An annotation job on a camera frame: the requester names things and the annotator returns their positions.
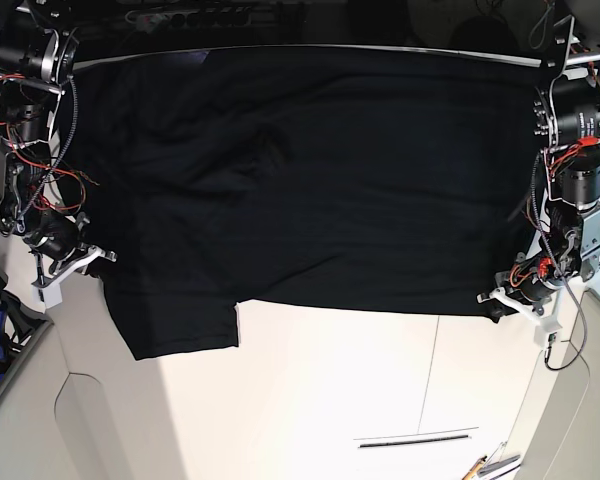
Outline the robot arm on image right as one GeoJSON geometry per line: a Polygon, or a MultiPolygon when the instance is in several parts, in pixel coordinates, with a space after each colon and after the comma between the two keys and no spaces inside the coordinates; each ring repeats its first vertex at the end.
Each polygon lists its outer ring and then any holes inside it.
{"type": "Polygon", "coordinates": [[[493,322],[514,312],[540,318],[569,280],[600,268],[600,47],[583,45],[576,25],[573,15],[554,24],[534,100],[541,147],[518,213],[538,232],[539,250],[519,253],[478,296],[493,322]]]}

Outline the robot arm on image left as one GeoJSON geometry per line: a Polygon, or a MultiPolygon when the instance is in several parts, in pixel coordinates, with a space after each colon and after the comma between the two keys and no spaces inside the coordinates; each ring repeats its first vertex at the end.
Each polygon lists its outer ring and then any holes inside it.
{"type": "Polygon", "coordinates": [[[85,175],[63,166],[77,130],[73,80],[79,40],[71,1],[0,1],[0,234],[17,236],[38,263],[44,287],[112,251],[89,244],[84,202],[54,204],[45,188],[85,175]]]}

